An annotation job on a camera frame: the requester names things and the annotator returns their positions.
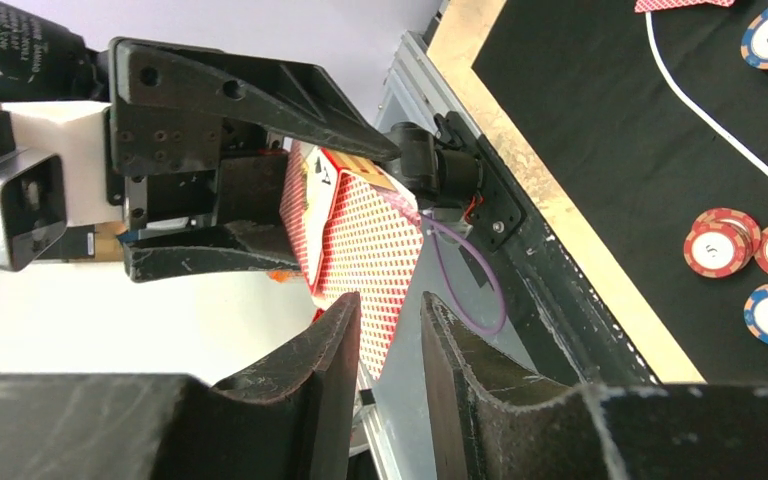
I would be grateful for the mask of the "red poker chip stack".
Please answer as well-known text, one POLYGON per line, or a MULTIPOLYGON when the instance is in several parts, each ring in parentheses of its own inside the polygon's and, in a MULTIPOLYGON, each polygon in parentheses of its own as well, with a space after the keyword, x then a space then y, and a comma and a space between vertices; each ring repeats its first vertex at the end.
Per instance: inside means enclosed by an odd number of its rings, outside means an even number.
POLYGON ((750 263, 761 240, 760 226, 748 213, 716 207, 693 222, 683 243, 683 256, 696 274, 725 278, 750 263))

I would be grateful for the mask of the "playing card deck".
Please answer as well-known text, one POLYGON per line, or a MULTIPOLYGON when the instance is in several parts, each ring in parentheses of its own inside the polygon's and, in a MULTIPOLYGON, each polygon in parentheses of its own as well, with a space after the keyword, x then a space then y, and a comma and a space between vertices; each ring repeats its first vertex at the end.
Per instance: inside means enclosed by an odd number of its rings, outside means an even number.
POLYGON ((294 140, 279 213, 314 304, 359 294, 359 356, 378 379, 423 247, 415 197, 366 158, 294 140))

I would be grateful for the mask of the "single playing card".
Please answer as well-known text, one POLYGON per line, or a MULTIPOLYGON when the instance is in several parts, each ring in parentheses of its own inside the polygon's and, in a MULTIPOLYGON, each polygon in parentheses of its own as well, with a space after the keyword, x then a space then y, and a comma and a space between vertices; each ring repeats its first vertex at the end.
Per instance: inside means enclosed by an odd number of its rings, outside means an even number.
POLYGON ((730 8, 735 0, 636 0, 634 12, 638 14, 652 13, 679 8, 689 8, 698 5, 713 5, 730 8))

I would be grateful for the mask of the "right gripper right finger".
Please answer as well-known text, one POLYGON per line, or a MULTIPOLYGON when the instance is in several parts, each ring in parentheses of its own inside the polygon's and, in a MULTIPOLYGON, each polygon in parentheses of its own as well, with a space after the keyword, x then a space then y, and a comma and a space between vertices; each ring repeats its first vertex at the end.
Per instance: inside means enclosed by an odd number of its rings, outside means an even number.
POLYGON ((768 384, 566 386, 421 307, 441 479, 768 479, 768 384))

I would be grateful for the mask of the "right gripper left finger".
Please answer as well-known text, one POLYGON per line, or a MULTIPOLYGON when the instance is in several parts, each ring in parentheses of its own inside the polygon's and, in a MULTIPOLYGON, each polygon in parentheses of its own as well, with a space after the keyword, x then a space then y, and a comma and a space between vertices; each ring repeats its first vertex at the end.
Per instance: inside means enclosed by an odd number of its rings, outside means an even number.
POLYGON ((342 479, 361 299, 208 385, 188 374, 0 374, 0 479, 342 479))

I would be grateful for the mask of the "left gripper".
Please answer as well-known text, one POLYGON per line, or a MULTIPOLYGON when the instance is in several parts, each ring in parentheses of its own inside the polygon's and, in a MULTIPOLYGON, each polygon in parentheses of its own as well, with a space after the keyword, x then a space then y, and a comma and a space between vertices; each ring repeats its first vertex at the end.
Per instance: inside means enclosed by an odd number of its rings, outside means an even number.
POLYGON ((119 223, 136 283, 298 272, 278 211, 288 155, 253 125, 373 161, 401 154, 319 65, 125 37, 108 58, 110 106, 0 103, 0 270, 71 228, 119 223), (225 150, 226 120, 248 123, 251 150, 225 150))

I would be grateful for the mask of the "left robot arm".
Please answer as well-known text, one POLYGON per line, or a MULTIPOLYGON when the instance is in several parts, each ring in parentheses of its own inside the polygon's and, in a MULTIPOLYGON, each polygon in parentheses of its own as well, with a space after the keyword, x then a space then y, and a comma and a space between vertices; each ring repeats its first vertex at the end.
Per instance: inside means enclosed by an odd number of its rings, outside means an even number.
POLYGON ((317 65, 126 37, 95 51, 0 1, 0 270, 71 228, 192 217, 127 242, 129 278, 295 270, 279 213, 286 139, 399 154, 317 65))

